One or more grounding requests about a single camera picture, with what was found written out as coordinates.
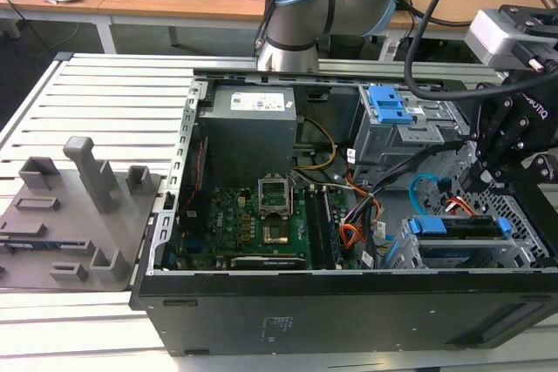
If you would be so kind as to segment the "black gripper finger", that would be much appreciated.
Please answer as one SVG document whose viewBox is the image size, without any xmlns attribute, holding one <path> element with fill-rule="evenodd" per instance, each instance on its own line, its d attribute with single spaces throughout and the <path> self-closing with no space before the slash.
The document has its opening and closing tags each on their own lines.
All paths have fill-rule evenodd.
<svg viewBox="0 0 558 372">
<path fill-rule="evenodd" d="M 503 179 L 520 136 L 530 122 L 514 95 L 490 98 L 477 106 L 476 125 L 471 134 L 475 162 L 461 174 L 464 189 L 487 189 L 491 180 Z"/>
<path fill-rule="evenodd" d="M 483 192 L 491 183 L 555 184 L 556 157 L 539 153 L 525 167 L 520 154 L 512 152 L 489 152 L 473 164 L 473 191 Z"/>
</svg>

